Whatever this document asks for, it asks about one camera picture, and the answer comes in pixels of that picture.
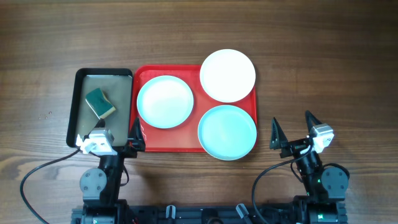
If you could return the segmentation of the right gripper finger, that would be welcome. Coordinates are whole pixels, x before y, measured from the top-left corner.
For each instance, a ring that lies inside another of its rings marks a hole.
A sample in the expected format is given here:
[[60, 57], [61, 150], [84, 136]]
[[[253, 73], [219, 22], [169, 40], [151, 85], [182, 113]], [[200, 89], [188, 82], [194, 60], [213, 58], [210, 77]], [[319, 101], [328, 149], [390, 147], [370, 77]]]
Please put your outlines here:
[[305, 112], [305, 119], [306, 119], [306, 124], [307, 124], [307, 129], [310, 134], [314, 133], [313, 128], [322, 122], [317, 119], [309, 110], [306, 110]]
[[275, 117], [272, 119], [272, 131], [269, 147], [271, 149], [282, 149], [287, 147], [288, 140]]

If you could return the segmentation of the green yellow sponge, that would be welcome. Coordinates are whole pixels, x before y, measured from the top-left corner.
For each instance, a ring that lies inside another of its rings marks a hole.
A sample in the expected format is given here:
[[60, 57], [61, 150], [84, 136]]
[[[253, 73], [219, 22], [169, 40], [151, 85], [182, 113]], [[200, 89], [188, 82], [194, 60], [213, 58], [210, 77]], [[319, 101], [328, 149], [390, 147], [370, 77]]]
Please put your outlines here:
[[105, 119], [116, 111], [114, 105], [107, 99], [100, 88], [96, 88], [86, 94], [85, 100], [99, 119]]

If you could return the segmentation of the light blue plate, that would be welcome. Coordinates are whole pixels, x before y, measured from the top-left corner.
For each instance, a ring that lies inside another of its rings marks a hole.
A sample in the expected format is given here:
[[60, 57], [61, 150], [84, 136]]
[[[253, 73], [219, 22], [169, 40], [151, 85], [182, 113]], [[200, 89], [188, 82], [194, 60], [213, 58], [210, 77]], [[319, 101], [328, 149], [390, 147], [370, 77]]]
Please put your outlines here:
[[182, 124], [193, 110], [190, 87], [171, 75], [155, 77], [144, 84], [137, 96], [137, 111], [149, 125], [169, 129]]
[[198, 140], [212, 157], [233, 161], [251, 152], [257, 140], [257, 127], [243, 109], [220, 105], [208, 110], [200, 119]]

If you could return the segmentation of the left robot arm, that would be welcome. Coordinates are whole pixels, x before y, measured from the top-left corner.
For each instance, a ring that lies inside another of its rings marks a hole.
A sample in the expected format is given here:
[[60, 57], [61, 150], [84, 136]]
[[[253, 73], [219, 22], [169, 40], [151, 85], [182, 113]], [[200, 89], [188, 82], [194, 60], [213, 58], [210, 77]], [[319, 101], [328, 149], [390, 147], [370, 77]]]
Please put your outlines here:
[[136, 158], [139, 151], [146, 149], [139, 118], [134, 120], [125, 146], [113, 147], [113, 141], [104, 119], [100, 119], [89, 134], [76, 137], [77, 148], [84, 154], [98, 156], [99, 166], [87, 170], [80, 179], [83, 208], [72, 211], [72, 224], [137, 223], [127, 201], [119, 198], [119, 190], [126, 170], [124, 160]]

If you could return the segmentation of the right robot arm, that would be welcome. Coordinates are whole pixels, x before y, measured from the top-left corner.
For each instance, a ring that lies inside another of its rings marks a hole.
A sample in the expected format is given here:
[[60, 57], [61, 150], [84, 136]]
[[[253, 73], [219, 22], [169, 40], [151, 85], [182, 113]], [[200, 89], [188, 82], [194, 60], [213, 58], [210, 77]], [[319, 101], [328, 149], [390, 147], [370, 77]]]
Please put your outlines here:
[[311, 112], [305, 112], [308, 135], [289, 141], [280, 124], [272, 120], [270, 148], [281, 150], [280, 157], [292, 157], [294, 175], [303, 183], [306, 195], [297, 195], [286, 204], [275, 204], [267, 216], [272, 223], [347, 223], [343, 201], [349, 184], [349, 171], [335, 163], [323, 164], [320, 153], [334, 138], [331, 126]]

